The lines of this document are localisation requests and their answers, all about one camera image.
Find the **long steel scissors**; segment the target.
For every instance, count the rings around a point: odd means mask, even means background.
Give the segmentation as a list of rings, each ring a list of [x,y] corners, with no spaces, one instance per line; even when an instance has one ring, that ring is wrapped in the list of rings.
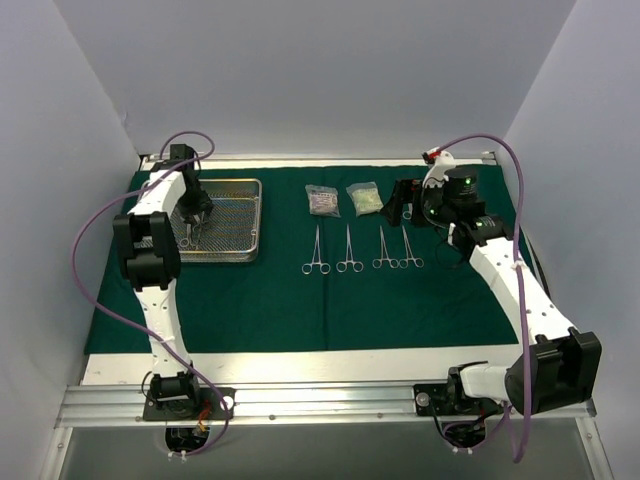
[[[180,248],[196,248],[206,223],[203,214],[193,215],[185,220],[185,235],[178,241]]]

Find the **purple packet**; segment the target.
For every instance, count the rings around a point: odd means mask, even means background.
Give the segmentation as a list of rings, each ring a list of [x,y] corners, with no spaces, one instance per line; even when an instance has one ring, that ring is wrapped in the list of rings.
[[[339,218],[339,195],[333,187],[311,185],[305,186],[309,213],[314,216]]]

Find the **green packet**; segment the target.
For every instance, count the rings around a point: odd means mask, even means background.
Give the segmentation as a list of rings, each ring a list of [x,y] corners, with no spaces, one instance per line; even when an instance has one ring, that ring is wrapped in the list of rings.
[[[384,206],[375,182],[354,183],[346,191],[357,217],[378,213]]]

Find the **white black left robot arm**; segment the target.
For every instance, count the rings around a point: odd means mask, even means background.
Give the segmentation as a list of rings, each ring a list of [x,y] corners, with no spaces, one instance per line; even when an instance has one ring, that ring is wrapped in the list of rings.
[[[200,411],[202,395],[181,334],[176,302],[181,257],[171,215],[179,215],[191,237],[212,209],[193,163],[168,160],[153,168],[149,188],[134,207],[113,220],[121,273],[139,301],[150,339],[149,400],[165,404],[179,419]]]

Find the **steel mesh instrument tray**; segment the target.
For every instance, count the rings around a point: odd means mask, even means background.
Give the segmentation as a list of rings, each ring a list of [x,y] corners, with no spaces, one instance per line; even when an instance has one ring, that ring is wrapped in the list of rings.
[[[213,204],[205,218],[199,245],[180,248],[185,223],[178,208],[167,212],[182,263],[247,263],[259,250],[262,183],[256,178],[200,179]]]

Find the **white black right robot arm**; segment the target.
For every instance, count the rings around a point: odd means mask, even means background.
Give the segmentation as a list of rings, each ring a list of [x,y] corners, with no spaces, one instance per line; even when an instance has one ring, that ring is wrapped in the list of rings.
[[[521,259],[513,227],[488,212],[477,186],[472,167],[431,169],[423,179],[396,181],[381,210],[396,227],[404,206],[411,205],[411,224],[444,230],[446,243],[484,280],[522,345],[510,366],[480,360],[450,368],[445,403],[464,413],[491,400],[535,415],[589,401],[600,340],[579,331],[554,305]]]

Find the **aluminium frame rail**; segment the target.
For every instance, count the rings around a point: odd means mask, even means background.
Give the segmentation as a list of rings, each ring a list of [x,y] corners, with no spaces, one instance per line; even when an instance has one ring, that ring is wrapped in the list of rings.
[[[236,384],[233,425],[414,422],[437,418],[443,423],[473,421],[477,416],[416,414],[409,382]],[[67,389],[56,425],[90,427],[187,427],[224,421],[148,422],[142,419],[146,391],[138,385],[82,385]],[[490,421],[502,413],[485,415]]]

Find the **back aluminium rail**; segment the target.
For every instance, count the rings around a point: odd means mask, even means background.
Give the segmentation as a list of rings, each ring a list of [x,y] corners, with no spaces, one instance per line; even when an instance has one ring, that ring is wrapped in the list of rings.
[[[324,166],[420,166],[426,165],[421,154],[411,157],[365,157],[364,155],[323,154],[212,154],[201,161],[205,169],[248,169]]]

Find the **steel needle holder clamp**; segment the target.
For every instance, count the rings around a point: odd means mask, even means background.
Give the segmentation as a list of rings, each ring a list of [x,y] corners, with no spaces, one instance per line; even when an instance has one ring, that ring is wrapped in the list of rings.
[[[320,238],[319,226],[316,227],[316,231],[315,231],[312,258],[309,262],[304,263],[301,266],[301,271],[304,275],[310,275],[314,271],[318,271],[322,275],[328,275],[331,271],[330,264],[322,260],[321,238]]]

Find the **steel forceps clamp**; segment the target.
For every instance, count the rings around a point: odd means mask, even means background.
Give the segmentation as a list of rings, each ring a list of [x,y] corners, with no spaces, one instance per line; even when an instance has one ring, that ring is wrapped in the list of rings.
[[[356,273],[360,273],[364,270],[364,264],[354,258],[350,225],[346,226],[345,237],[345,258],[336,263],[336,270],[338,273],[345,273],[351,269]]]

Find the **steel haemostat clamp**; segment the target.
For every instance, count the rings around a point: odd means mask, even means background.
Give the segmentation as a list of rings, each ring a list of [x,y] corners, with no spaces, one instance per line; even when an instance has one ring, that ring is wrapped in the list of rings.
[[[383,266],[388,266],[391,269],[398,268],[399,261],[397,259],[391,258],[389,255],[384,229],[382,226],[379,227],[379,246],[380,253],[377,258],[372,260],[372,267],[374,269],[381,269]]]

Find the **green surgical drape cloth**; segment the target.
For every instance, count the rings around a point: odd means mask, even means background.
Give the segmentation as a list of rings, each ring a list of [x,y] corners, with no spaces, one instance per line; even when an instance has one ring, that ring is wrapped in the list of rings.
[[[405,256],[401,228],[377,215],[357,217],[346,188],[375,182],[388,198],[396,180],[420,167],[227,170],[263,186],[259,250],[245,264],[183,265],[177,283],[182,335],[192,353],[338,351],[508,345],[516,340],[482,278],[429,228],[407,226],[423,268],[372,267],[382,226],[391,258]],[[309,213],[307,184],[333,187],[339,218]],[[350,225],[356,273],[338,273]],[[328,275],[304,275],[320,227]]]

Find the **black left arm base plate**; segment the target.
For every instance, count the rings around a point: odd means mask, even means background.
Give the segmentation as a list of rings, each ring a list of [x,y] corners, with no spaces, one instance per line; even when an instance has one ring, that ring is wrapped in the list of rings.
[[[219,397],[209,387],[202,386],[197,405],[187,399],[167,400],[159,403],[147,400],[144,404],[142,419],[148,422],[232,419],[234,416],[232,403],[235,401],[236,390],[222,387],[220,393],[228,403],[228,412],[225,412]]]

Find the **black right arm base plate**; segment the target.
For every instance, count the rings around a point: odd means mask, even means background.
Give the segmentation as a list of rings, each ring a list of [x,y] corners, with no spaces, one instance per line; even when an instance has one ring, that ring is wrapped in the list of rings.
[[[488,398],[466,396],[460,387],[445,383],[418,383],[412,387],[418,416],[483,416],[502,413],[503,408]]]

